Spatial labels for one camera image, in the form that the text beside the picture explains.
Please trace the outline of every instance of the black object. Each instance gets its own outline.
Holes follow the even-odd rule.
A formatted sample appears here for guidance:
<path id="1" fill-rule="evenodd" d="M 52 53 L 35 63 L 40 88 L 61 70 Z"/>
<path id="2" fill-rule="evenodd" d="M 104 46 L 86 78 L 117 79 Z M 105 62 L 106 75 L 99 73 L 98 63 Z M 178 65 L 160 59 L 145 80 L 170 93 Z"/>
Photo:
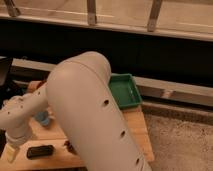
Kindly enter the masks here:
<path id="1" fill-rule="evenodd" d="M 53 154 L 53 145 L 42 145 L 38 147 L 30 147 L 27 150 L 27 158 L 34 159 L 43 156 L 51 156 Z"/>
<path id="2" fill-rule="evenodd" d="M 6 144 L 5 131 L 0 130 L 0 157 L 1 157 L 2 152 L 4 150 L 5 144 Z"/>
<path id="3" fill-rule="evenodd" d="M 15 95 L 23 95 L 21 88 L 10 77 L 10 68 L 13 58 L 0 59 L 0 107 L 4 99 L 10 99 Z"/>

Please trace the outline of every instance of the black remote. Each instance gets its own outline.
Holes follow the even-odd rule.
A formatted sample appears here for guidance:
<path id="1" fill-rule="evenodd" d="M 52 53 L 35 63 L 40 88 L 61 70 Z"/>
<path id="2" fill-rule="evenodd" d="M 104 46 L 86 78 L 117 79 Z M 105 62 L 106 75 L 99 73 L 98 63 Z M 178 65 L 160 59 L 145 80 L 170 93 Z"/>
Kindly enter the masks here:
<path id="1" fill-rule="evenodd" d="M 54 147 L 52 145 L 42 145 L 38 147 L 30 147 L 27 150 L 27 158 L 34 159 L 43 156 L 51 156 L 53 154 Z"/>

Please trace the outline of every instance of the glass panel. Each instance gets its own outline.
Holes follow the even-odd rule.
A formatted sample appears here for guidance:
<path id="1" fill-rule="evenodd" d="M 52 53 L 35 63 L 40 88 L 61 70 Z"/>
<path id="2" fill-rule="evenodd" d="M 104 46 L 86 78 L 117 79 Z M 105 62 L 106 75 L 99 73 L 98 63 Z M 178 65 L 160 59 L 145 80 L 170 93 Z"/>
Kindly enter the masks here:
<path id="1" fill-rule="evenodd" d="M 157 28 L 213 33 L 213 1 L 166 0 Z"/>
<path id="2" fill-rule="evenodd" d="M 62 20 L 87 20 L 86 0 L 14 0 L 22 15 Z"/>
<path id="3" fill-rule="evenodd" d="M 7 8 L 3 0 L 0 0 L 0 13 L 7 13 Z"/>
<path id="4" fill-rule="evenodd" d="M 96 0 L 100 23 L 146 26 L 151 0 Z"/>

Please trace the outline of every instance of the green tray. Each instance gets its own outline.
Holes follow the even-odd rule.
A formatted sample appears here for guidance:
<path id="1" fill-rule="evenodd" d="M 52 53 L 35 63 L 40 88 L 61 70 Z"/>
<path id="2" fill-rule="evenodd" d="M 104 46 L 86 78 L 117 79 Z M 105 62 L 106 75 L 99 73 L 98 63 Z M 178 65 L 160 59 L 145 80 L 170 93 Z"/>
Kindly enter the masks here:
<path id="1" fill-rule="evenodd" d="M 136 107 L 142 102 L 131 74 L 112 75 L 109 88 L 120 109 Z"/>

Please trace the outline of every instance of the wooden table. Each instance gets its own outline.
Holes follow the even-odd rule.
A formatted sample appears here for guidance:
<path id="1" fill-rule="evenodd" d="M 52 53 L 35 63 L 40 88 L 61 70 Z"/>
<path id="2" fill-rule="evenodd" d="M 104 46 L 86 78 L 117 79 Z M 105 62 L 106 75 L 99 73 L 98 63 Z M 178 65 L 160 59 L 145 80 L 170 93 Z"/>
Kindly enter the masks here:
<path id="1" fill-rule="evenodd" d="M 153 161 L 154 155 L 141 107 L 124 110 L 123 114 L 146 159 L 148 161 Z M 5 152 L 3 152 L 0 160 L 0 170 L 39 170 L 84 166 L 84 163 L 77 155 L 67 151 L 64 146 L 64 142 L 67 140 L 66 136 L 56 123 L 54 116 L 50 114 L 50 117 L 52 123 L 48 128 L 41 127 L 39 123 L 31 119 L 30 125 L 35 133 L 32 140 L 21 146 L 20 152 L 12 164 L 7 162 Z M 28 160 L 26 158 L 26 151 L 29 147 L 49 144 L 55 147 L 52 156 L 36 160 Z"/>

